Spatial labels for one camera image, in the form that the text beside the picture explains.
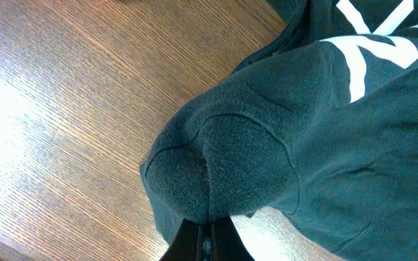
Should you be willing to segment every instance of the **wood grain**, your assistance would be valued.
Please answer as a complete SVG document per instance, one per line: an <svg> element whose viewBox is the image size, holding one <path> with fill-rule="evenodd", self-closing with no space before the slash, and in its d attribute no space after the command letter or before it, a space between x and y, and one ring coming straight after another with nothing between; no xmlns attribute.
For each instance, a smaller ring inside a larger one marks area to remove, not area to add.
<svg viewBox="0 0 418 261"><path fill-rule="evenodd" d="M158 260L139 163L283 27L255 0L0 0L0 253ZM336 258L273 210L235 224L257 260Z"/></svg>

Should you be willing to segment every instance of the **cloth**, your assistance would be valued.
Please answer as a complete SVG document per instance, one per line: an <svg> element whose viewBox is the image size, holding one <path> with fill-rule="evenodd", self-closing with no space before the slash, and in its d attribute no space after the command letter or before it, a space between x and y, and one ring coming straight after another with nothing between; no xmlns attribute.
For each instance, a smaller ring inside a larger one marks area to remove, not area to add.
<svg viewBox="0 0 418 261"><path fill-rule="evenodd" d="M300 0L170 120L141 167L156 226L262 207L348 260L418 260L418 1Z"/></svg>

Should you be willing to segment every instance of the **white graphic print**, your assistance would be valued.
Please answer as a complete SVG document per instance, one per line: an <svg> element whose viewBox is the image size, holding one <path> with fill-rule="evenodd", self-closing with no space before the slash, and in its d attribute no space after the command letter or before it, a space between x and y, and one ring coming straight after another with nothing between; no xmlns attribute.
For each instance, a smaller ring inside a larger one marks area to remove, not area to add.
<svg viewBox="0 0 418 261"><path fill-rule="evenodd" d="M337 8L345 15L346 19L351 23L358 34L371 34L360 11L358 11L349 0L340 0L337 4ZM390 35L413 10L414 0L403 0L373 34L380 36ZM387 38L389 38L395 46L372 41L365 36L340 36L321 40L334 44L345 56L351 74L349 85L349 91L351 93L350 103L362 98L365 95L366 90L364 79L367 72L367 66L364 56L359 50L359 46L367 49L376 57L389 60L403 69L406 69L417 61L418 51L410 40L396 36L388 36Z"/></svg>

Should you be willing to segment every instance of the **dark object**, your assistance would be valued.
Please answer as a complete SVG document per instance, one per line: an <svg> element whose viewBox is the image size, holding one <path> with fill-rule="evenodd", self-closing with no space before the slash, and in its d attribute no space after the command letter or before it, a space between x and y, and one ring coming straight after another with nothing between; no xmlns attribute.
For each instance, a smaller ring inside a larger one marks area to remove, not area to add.
<svg viewBox="0 0 418 261"><path fill-rule="evenodd" d="M183 220L161 261L254 260L247 252L230 217L208 225Z"/></svg>

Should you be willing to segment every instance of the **t-shirt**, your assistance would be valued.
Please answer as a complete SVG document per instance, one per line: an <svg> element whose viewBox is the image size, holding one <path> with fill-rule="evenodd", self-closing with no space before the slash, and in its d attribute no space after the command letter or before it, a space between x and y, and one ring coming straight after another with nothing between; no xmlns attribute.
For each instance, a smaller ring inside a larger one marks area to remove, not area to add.
<svg viewBox="0 0 418 261"><path fill-rule="evenodd" d="M157 229L271 206L349 260L418 260L418 1L297 0L141 173Z"/></svg>

